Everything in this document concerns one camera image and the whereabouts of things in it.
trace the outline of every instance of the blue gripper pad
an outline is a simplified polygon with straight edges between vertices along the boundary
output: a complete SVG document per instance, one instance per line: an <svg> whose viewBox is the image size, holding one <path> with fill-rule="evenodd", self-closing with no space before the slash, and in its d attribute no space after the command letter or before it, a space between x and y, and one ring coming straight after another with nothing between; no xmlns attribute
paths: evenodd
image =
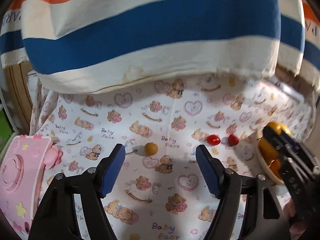
<svg viewBox="0 0 320 240"><path fill-rule="evenodd" d="M222 197L221 185L224 177L222 163L217 158L213 158L204 145L199 145L196 148L196 160L210 193L220 199Z"/></svg>
<svg viewBox="0 0 320 240"><path fill-rule="evenodd" d="M122 144L118 143L112 150L107 159L108 165L105 173L102 175L102 185L100 194L104 198L113 189L116 179L119 175L120 169L125 159L125 148Z"/></svg>

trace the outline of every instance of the green object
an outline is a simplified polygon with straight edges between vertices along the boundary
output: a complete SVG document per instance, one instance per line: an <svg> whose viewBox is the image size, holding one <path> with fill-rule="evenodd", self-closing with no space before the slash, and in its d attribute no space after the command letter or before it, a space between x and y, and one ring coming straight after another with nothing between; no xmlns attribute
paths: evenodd
<svg viewBox="0 0 320 240"><path fill-rule="evenodd" d="M4 110L0 111L0 152L12 135L12 129L5 116Z"/></svg>

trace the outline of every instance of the pink toy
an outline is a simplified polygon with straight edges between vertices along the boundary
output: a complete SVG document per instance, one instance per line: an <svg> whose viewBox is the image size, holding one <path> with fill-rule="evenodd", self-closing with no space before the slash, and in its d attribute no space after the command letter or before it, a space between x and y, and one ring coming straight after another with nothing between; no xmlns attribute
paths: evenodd
<svg viewBox="0 0 320 240"><path fill-rule="evenodd" d="M61 162L50 136L16 136L0 167L0 208L18 231L29 233L44 169Z"/></svg>

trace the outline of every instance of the metal screw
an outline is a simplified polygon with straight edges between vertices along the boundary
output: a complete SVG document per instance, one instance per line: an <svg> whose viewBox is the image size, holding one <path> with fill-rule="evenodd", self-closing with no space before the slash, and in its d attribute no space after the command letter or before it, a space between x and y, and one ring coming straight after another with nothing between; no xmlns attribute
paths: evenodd
<svg viewBox="0 0 320 240"><path fill-rule="evenodd" d="M88 172L92 174L92 173L95 173L96 170L97 170L96 167L90 167L90 168L88 169Z"/></svg>
<svg viewBox="0 0 320 240"><path fill-rule="evenodd" d="M63 178L63 173L58 173L56 176L55 176L56 179L62 179Z"/></svg>
<svg viewBox="0 0 320 240"><path fill-rule="evenodd" d="M266 180L266 176L264 176L263 174L259 174L259 175L258 175L258 179L260 179L260 180Z"/></svg>
<svg viewBox="0 0 320 240"><path fill-rule="evenodd" d="M230 168L226 168L225 172L226 172L226 174L233 174L234 173L233 169L230 169Z"/></svg>

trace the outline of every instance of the blue stripe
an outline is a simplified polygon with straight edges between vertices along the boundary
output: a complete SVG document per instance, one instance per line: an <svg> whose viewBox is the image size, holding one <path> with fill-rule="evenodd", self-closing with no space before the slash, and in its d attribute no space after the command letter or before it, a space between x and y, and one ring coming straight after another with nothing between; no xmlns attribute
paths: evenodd
<svg viewBox="0 0 320 240"><path fill-rule="evenodd" d="M320 70L320 50L309 41L306 41L303 59L308 60L313 66Z"/></svg>
<svg viewBox="0 0 320 240"><path fill-rule="evenodd" d="M34 69L52 74L163 44L246 35L280 39L278 0L163 0L57 40L27 38L24 44Z"/></svg>
<svg viewBox="0 0 320 240"><path fill-rule="evenodd" d="M281 42L304 51L305 30L301 23L281 15Z"/></svg>
<svg viewBox="0 0 320 240"><path fill-rule="evenodd" d="M21 31L4 33L0 36L0 53L23 48Z"/></svg>

